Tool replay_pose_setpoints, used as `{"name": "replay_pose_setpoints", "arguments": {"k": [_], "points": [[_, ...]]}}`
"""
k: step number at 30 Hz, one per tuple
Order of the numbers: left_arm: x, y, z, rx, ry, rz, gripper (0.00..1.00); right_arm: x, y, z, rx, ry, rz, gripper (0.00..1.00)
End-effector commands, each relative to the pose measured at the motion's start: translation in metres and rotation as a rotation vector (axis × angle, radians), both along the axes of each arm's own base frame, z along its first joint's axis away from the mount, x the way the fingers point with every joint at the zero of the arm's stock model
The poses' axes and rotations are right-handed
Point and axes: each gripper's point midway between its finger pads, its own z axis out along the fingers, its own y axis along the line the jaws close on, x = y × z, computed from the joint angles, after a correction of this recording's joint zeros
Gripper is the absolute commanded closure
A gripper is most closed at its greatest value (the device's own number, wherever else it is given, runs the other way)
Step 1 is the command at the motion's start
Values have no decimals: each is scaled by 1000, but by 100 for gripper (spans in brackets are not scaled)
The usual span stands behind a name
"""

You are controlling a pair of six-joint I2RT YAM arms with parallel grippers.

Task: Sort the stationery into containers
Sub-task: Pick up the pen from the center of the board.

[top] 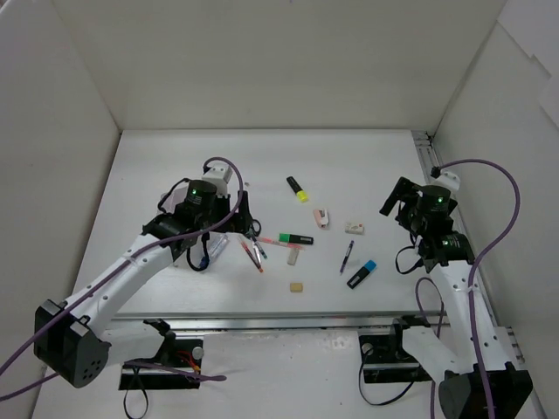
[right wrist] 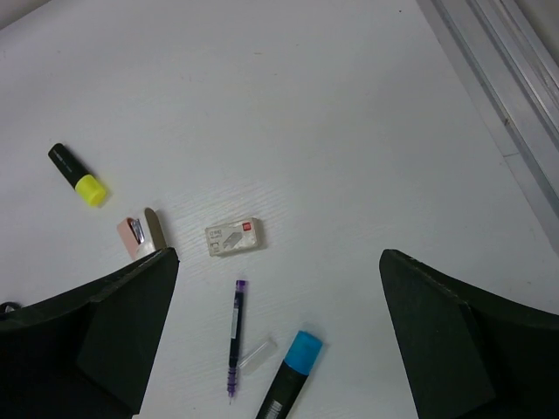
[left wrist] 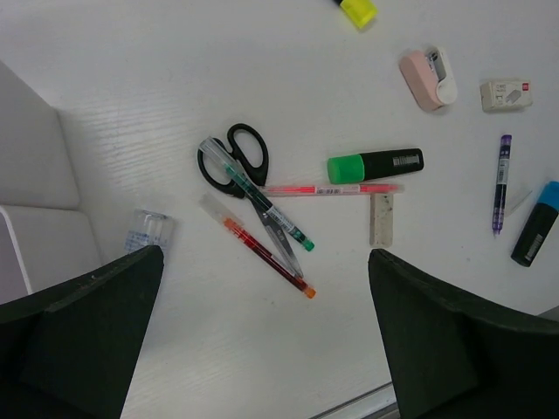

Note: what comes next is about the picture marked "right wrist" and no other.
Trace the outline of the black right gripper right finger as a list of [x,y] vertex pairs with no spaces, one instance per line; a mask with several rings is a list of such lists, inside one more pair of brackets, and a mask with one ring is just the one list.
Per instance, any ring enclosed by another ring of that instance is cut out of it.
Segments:
[[420,418],[556,418],[558,317],[401,251],[379,271]]

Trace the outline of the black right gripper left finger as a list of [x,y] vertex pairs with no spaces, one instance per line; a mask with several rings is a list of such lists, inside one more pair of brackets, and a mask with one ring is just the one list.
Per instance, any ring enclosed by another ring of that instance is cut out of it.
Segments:
[[1,315],[3,418],[139,414],[175,290],[175,249]]

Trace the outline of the purple pen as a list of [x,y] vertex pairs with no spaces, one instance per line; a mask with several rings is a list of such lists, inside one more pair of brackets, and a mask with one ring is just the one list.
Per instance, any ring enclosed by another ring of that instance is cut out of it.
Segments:
[[246,287],[246,280],[240,279],[236,281],[231,319],[230,347],[226,384],[229,402],[232,402],[236,394]]

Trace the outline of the blue black highlighter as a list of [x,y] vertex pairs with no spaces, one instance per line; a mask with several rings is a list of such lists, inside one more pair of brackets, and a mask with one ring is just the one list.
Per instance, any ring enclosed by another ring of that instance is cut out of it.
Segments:
[[287,418],[313,366],[323,342],[305,331],[299,331],[268,389],[256,419]]

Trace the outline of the white staple box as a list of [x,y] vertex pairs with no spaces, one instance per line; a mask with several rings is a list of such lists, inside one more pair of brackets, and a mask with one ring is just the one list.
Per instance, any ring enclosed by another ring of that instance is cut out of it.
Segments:
[[255,251],[264,244],[262,223],[255,217],[213,225],[204,230],[204,235],[211,257]]

